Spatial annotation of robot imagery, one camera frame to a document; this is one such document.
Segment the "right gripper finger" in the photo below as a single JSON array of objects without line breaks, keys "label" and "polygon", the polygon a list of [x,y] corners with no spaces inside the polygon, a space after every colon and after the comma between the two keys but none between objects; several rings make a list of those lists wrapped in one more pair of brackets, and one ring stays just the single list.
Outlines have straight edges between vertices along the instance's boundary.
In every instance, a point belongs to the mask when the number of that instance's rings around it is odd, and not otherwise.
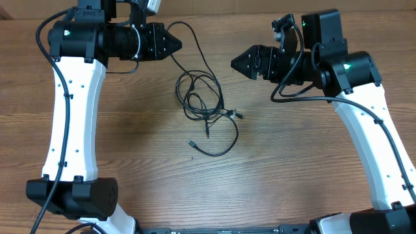
[{"label": "right gripper finger", "polygon": [[241,55],[231,61],[232,67],[252,67],[259,45],[252,45]]},{"label": "right gripper finger", "polygon": [[234,64],[232,65],[232,68],[251,80],[257,80],[257,72],[249,65]]}]

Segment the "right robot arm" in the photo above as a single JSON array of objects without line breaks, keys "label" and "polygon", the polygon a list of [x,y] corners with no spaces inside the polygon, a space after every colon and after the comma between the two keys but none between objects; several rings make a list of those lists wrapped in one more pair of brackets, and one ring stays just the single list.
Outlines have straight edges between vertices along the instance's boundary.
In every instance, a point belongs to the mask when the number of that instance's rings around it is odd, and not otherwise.
[{"label": "right robot arm", "polygon": [[381,75],[365,51],[350,53],[337,9],[292,14],[271,23],[279,47],[253,45],[231,61],[249,79],[276,84],[275,103],[307,101],[322,90],[345,124],[364,167],[372,207],[335,213],[292,229],[295,233],[414,233],[415,167],[390,116]]}]

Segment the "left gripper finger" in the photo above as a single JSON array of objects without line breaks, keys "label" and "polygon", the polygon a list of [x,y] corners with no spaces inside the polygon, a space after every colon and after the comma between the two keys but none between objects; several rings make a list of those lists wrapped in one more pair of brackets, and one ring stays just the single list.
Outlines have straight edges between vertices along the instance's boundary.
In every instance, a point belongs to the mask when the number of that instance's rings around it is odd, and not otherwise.
[{"label": "left gripper finger", "polygon": [[171,55],[173,55],[175,52],[179,51],[181,49],[181,44],[168,44],[165,48],[164,48],[164,57],[170,57]]},{"label": "left gripper finger", "polygon": [[164,30],[165,44],[168,46],[181,46],[182,41],[172,35],[167,29]]}]

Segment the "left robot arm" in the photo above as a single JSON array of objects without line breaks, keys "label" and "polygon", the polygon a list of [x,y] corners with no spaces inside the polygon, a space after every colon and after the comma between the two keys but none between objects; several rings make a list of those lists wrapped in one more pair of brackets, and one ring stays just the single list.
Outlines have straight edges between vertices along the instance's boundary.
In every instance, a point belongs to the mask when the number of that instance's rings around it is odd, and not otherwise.
[{"label": "left robot arm", "polygon": [[116,1],[79,1],[49,17],[48,45],[40,51],[53,68],[55,102],[42,174],[27,182],[28,199],[95,233],[140,233],[136,218],[118,204],[118,183],[99,177],[98,103],[111,58],[136,63],[163,60],[182,43],[162,23],[149,23],[158,0],[131,1],[127,21],[116,22]]}]

